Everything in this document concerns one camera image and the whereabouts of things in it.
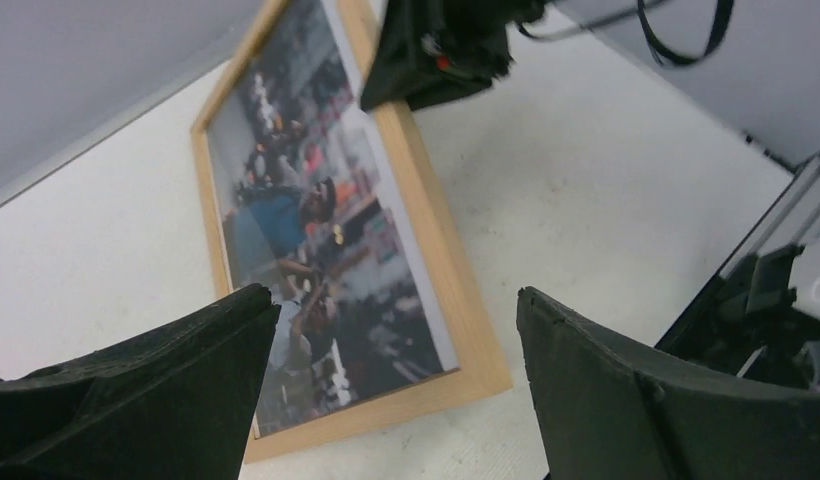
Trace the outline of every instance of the black plastic part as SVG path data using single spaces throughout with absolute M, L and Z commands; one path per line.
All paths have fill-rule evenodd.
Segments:
M 550 478 L 820 479 L 820 394 L 684 362 L 532 288 L 517 326 Z
M 785 245 L 757 261 L 746 303 L 747 316 L 771 310 L 783 311 L 796 301 L 795 292 L 788 284 L 793 260 L 803 250 L 798 245 Z
M 505 23 L 483 38 L 451 42 L 460 50 L 446 53 L 461 74 L 438 68 L 435 58 L 423 50 L 422 38 L 460 27 L 446 26 L 445 12 L 439 8 L 440 2 L 389 0 L 378 50 L 360 94 L 363 110 L 394 100 L 405 100 L 411 110 L 452 102 L 492 87 L 494 76 L 507 73 Z
M 711 277 L 655 348 L 718 372 L 737 373 L 758 345 L 742 325 L 727 324 L 716 310 L 729 309 L 731 299 L 739 298 L 733 304 L 739 315 L 745 312 L 757 261 L 756 255 L 749 255 L 727 279 Z
M 253 285 L 0 380 L 0 480 L 236 479 L 279 311 Z

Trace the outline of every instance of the blue shirt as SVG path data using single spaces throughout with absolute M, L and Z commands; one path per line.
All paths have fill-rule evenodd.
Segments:
M 307 240 L 298 220 L 300 196 L 280 193 L 236 212 L 233 240 L 242 276 L 254 268 L 294 252 Z

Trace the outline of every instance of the framed photograph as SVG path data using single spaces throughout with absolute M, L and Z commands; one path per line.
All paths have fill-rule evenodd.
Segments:
M 219 296 L 281 305 L 246 462 L 510 388 L 406 105 L 358 108 L 366 0 L 268 1 L 192 129 Z

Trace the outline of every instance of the black strap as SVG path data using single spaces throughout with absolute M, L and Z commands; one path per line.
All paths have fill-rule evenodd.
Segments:
M 651 55 L 658 65 L 663 67 L 687 67 L 701 62 L 709 57 L 722 44 L 725 39 L 725 32 L 728 31 L 728 24 L 731 22 L 731 11 L 734 9 L 734 0 L 717 0 L 716 13 L 713 15 L 713 26 L 710 28 L 710 38 L 707 40 L 707 47 L 704 53 L 698 57 L 684 55 L 675 52 L 667 47 L 665 43 L 655 35 L 654 30 L 646 18 L 646 2 L 645 0 L 637 0 L 637 16 L 640 18 L 640 25 L 643 27 L 643 33 L 646 36 Z
M 522 35 L 530 38 L 531 40 L 536 40 L 538 42 L 553 43 L 553 42 L 558 42 L 560 40 L 566 40 L 567 38 L 571 38 L 571 37 L 574 37 L 574 36 L 577 36 L 577 35 L 581 35 L 583 33 L 587 33 L 587 32 L 595 33 L 598 30 L 602 30 L 602 29 L 607 28 L 607 27 L 612 27 L 612 26 L 616 25 L 619 22 L 622 22 L 622 21 L 628 20 L 629 18 L 633 18 L 633 17 L 637 16 L 640 8 L 642 8 L 642 10 L 645 11 L 645 10 L 649 10 L 649 9 L 652 9 L 652 8 L 659 7 L 659 6 L 665 4 L 669 1 L 670 0 L 646 0 L 643 3 L 642 7 L 633 6 L 633 7 L 630 7 L 630 8 L 626 8 L 624 10 L 617 10 L 617 11 L 615 11 L 615 12 L 609 14 L 609 15 L 605 15 L 603 17 L 600 17 L 600 18 L 596 19 L 596 20 L 591 20 L 587 23 L 579 23 L 578 25 L 575 25 L 574 27 L 564 28 L 563 30 L 558 30 L 554 33 L 549 33 L 549 34 L 545 34 L 545 35 L 535 35 L 535 34 L 529 32 L 528 29 L 525 28 L 524 23 L 516 23 L 516 30 L 518 30 L 519 33 L 521 33 Z

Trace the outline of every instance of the photograph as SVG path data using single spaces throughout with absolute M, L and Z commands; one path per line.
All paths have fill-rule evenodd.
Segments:
M 230 289 L 281 306 L 258 437 L 458 368 L 333 28 L 322 1 L 288 2 L 206 130 Z

